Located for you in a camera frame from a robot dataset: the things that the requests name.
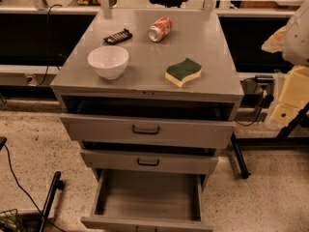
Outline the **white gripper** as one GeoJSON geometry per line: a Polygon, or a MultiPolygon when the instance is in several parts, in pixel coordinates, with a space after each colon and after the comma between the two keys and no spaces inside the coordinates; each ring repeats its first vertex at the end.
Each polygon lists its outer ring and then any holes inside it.
{"type": "MultiPolygon", "coordinates": [[[[262,50],[275,53],[283,48],[286,27],[274,32],[263,44],[262,50]]],[[[271,130],[287,127],[309,102],[309,68],[294,66],[286,75],[279,96],[281,103],[273,104],[267,111],[266,126],[271,130]]]]}

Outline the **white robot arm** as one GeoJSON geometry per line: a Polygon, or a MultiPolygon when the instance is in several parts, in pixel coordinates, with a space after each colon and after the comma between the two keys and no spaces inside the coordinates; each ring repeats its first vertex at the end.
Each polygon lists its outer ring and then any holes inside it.
{"type": "Polygon", "coordinates": [[[309,102],[309,1],[302,3],[287,24],[262,45],[269,53],[281,52],[293,68],[279,85],[279,96],[266,122],[274,129],[287,126],[309,102]]]}

